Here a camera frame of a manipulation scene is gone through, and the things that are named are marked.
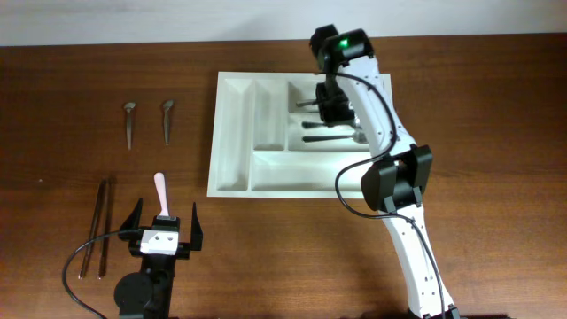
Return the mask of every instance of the metal spoon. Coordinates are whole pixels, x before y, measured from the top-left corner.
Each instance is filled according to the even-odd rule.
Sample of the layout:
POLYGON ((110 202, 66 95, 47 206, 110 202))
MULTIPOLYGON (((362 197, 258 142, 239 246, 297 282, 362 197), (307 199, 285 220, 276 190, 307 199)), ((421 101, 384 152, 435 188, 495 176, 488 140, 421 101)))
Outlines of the metal spoon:
POLYGON ((355 141, 358 144, 367 144, 369 142, 366 139, 364 132, 359 130, 356 130, 350 136, 303 136, 303 142, 312 143, 312 142, 331 141, 331 140, 338 140, 345 138, 352 138, 353 141, 355 141))
POLYGON ((325 123, 312 122, 312 121, 302 121, 301 122, 301 127, 304 128, 304 129, 334 128, 334 127, 339 126, 339 125, 349 126, 351 128, 360 128, 361 127, 360 124, 357 124, 355 120, 334 122, 334 123, 332 123, 332 126, 325 124, 325 123))
POLYGON ((305 107, 305 106, 318 105, 318 104, 319 101, 317 101, 316 99, 308 99, 308 100, 295 102, 296 107, 305 107))
POLYGON ((132 110, 136 106, 134 102, 128 102, 124 105, 126 110, 126 141, 128 143, 128 150, 132 149, 132 110))

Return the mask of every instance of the robotic arm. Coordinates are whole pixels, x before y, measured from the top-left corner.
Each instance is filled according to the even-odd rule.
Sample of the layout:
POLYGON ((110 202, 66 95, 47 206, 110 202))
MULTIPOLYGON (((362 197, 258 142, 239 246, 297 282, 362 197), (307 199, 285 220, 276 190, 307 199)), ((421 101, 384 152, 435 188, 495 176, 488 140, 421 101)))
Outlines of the robotic arm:
POLYGON ((316 89, 321 120, 332 127, 358 117, 370 154, 381 158, 361 179, 367 204, 380 214, 406 216, 415 221, 423 234, 422 243, 411 223, 400 218, 383 219, 406 279, 409 311, 418 318, 443 313, 447 318, 458 318, 453 299, 442 282, 445 308, 441 309, 439 286, 424 247, 427 245, 431 251, 422 201, 432 162, 429 147, 417 147, 401 124, 387 98, 364 31, 339 35, 332 25, 320 27, 310 44, 320 70, 327 74, 325 83, 319 83, 316 89))

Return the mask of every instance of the wooden table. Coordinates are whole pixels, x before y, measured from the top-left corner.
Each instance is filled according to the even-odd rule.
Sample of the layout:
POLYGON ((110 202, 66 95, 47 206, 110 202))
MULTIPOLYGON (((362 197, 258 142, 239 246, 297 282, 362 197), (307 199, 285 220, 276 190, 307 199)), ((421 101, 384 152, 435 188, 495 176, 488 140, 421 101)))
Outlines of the wooden table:
MULTIPOLYGON (((463 314, 567 312, 567 36, 401 37, 373 41, 400 117, 431 146, 426 220, 463 314)), ((357 318, 407 309, 381 222, 332 199, 207 198, 218 71, 314 72, 307 41, 0 49, 0 316, 91 318, 61 285, 84 242, 101 178, 114 175, 113 229, 167 173, 170 211, 203 251, 179 261, 171 316, 357 318), (161 103, 177 101, 164 145, 161 103), (122 106, 137 102, 132 151, 122 106)), ((360 209, 362 201, 355 201, 360 209)), ((109 273, 69 281, 116 317, 113 289, 140 260, 111 240, 109 273)))

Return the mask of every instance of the black clamp base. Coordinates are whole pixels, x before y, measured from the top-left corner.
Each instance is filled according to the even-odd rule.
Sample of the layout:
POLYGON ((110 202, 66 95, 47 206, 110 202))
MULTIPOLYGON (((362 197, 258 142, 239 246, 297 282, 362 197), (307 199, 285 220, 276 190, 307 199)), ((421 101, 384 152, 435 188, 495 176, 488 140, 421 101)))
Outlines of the black clamp base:
MULTIPOLYGON (((179 232, 181 221, 177 217, 156 216, 151 228, 138 226, 142 214, 141 199, 120 230, 167 230, 179 232)), ((179 243, 175 255, 140 252, 142 232, 126 234, 120 239, 128 241, 130 254, 142 257, 139 272, 124 276, 114 289, 114 301, 120 308, 121 319, 168 319, 171 291, 175 277, 175 262, 189 259, 191 251, 200 251, 203 246, 203 230, 197 217, 197 206, 193 204, 190 243, 179 243)))
MULTIPOLYGON (((408 318, 409 319, 441 319, 443 316, 441 314, 430 316, 424 315, 423 318, 417 315, 414 315, 410 310, 408 310, 408 318)), ((511 319, 507 315, 467 315, 463 317, 459 315, 459 309, 454 305, 449 305, 449 310, 445 312, 446 319, 511 319)))

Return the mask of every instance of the black cable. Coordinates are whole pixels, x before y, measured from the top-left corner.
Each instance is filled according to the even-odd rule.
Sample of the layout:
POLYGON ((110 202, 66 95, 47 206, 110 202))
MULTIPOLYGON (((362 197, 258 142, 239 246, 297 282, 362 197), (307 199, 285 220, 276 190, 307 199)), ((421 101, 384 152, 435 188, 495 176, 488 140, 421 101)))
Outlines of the black cable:
POLYGON ((433 259, 433 254, 431 253, 431 250, 427 246, 427 243, 425 242, 425 238, 423 237, 421 230, 419 230, 419 228, 416 225, 416 221, 414 221, 413 219, 408 218, 406 216, 400 215, 400 214, 372 215, 372 214, 361 213, 361 212, 357 211, 356 209, 352 208, 350 205, 348 205, 348 203, 346 203, 346 201, 343 198, 343 196, 341 195, 340 189, 338 187, 338 181, 340 180, 340 176, 342 176, 348 170, 353 169, 355 167, 358 167, 360 165, 364 165, 364 164, 368 164, 368 163, 375 163, 375 162, 381 160, 385 155, 388 155, 388 153, 396 145, 396 141, 398 139, 398 131, 396 129, 396 123, 393 119, 392 111, 390 111, 390 107, 388 107, 388 104, 386 103, 384 96, 382 96, 380 91, 378 91, 378 89, 374 85, 372 85, 370 82, 368 82, 368 81, 366 81, 366 80, 364 80, 364 79, 362 79, 358 76, 350 75, 350 74, 343 74, 343 73, 326 73, 326 74, 335 75, 335 76, 338 76, 338 77, 344 77, 346 79, 354 80, 354 81, 357 81, 357 82, 360 82, 360 83, 366 85, 369 88, 369 90, 371 90, 378 97, 380 102, 382 103, 382 106, 384 107, 384 110, 386 111, 386 114, 388 115, 388 121, 390 122, 390 126, 392 127, 391 142, 383 152, 381 152, 377 156, 374 156, 374 157, 371 157, 369 159, 361 160, 359 162, 351 164, 351 165, 341 169, 338 172, 337 177, 335 178, 335 192, 337 193, 338 200, 340 200, 341 204, 343 204, 343 206, 349 212, 351 212, 351 213, 353 213, 357 216, 360 216, 360 217, 363 217, 363 218, 368 218, 368 219, 375 219, 375 220, 390 219, 390 218, 401 218, 404 221, 409 222, 412 225, 412 228, 416 231, 417 236, 419 237, 419 240, 422 243, 423 249, 427 253, 427 257, 429 258, 431 266, 433 267, 433 272, 435 273, 435 277, 437 278, 437 286, 439 288, 439 297, 441 299, 441 318, 446 319, 445 318, 445 300, 443 298, 443 289, 442 289, 442 285, 441 285, 441 275, 439 274, 439 269, 437 268, 437 263, 433 259))
POLYGON ((65 266, 63 266, 63 272, 61 273, 61 280, 63 282, 63 287, 65 287, 65 291, 69 294, 69 296, 71 297, 71 299, 76 302, 77 304, 79 304, 79 306, 87 309, 88 311, 90 311, 93 315, 96 315, 98 318, 101 319, 106 319, 105 316, 103 316, 101 313, 99 313, 98 311, 96 311, 94 308, 92 308, 91 306, 87 305, 86 303, 82 302, 74 293, 73 291, 71 291, 71 288, 69 288, 69 285, 67 284, 67 269, 69 268, 69 264, 71 263, 71 261, 73 260, 73 258, 84 248, 93 245, 95 242, 114 236, 114 235, 122 235, 122 234, 129 234, 129 233, 139 233, 140 230, 118 230, 118 231, 113 231, 113 232, 109 232, 106 233, 104 235, 100 235, 97 237, 92 238, 91 240, 89 240, 88 242, 82 244, 79 246, 79 248, 77 248, 72 254, 71 256, 69 256, 69 258, 67 259, 67 261, 65 262, 65 266))

